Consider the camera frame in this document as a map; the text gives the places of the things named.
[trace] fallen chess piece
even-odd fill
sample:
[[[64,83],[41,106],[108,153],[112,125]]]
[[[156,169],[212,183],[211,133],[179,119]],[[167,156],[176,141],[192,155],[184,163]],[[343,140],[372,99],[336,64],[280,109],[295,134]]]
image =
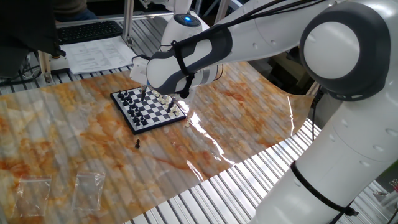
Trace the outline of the fallen chess piece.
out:
[[[136,142],[136,149],[139,149],[139,139]]]

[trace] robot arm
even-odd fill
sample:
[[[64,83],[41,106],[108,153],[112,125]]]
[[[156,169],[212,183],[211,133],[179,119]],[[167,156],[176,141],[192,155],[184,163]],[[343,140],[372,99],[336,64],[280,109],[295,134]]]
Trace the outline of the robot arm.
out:
[[[300,44],[308,73],[344,101],[260,203],[252,224],[329,223],[341,212],[352,215],[350,202],[398,159],[398,3],[330,2],[250,0],[212,28],[141,60],[145,84],[182,95],[214,80],[201,72],[206,67]],[[183,19],[175,21],[188,26]]]
[[[146,67],[148,84],[164,95],[181,93],[188,87],[212,82],[216,75],[214,72],[207,76],[198,73],[189,80],[187,73],[196,73],[211,65],[266,58],[291,49],[299,44],[307,24],[328,5],[329,1],[322,0],[249,1],[212,28],[177,42],[167,52],[156,52]],[[289,6],[290,9],[310,7],[236,22],[243,21],[243,15],[248,12],[264,6],[269,6],[267,10],[275,12],[277,9],[288,9]],[[178,15],[174,16],[174,21],[185,27],[196,22],[194,17],[185,21],[178,18]]]

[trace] orange marble pattern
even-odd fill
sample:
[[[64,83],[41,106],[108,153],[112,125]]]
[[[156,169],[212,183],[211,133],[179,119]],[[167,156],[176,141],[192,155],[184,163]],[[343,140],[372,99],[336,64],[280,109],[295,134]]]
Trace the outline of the orange marble pattern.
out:
[[[181,121],[135,136],[109,94],[138,86],[115,73],[0,96],[0,204],[9,223],[123,223],[288,138],[312,102],[232,63],[192,103],[180,102],[189,128]],[[106,173],[100,211],[72,210],[78,171]],[[23,175],[52,175],[44,217],[11,217]]]

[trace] clear plastic bag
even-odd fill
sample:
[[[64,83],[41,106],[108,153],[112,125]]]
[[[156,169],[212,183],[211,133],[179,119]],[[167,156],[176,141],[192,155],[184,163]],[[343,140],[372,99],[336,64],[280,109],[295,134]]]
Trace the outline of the clear plastic bag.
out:
[[[44,216],[50,186],[51,176],[21,177],[12,217]]]
[[[73,193],[72,209],[82,211],[100,210],[104,181],[104,173],[78,172]]]

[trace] paper document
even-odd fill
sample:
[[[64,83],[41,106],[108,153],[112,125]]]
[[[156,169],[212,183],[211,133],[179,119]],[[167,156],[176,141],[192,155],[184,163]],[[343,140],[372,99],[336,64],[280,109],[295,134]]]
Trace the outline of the paper document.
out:
[[[66,44],[61,49],[67,53],[69,68],[75,75],[130,65],[131,59],[136,56],[120,36]]]

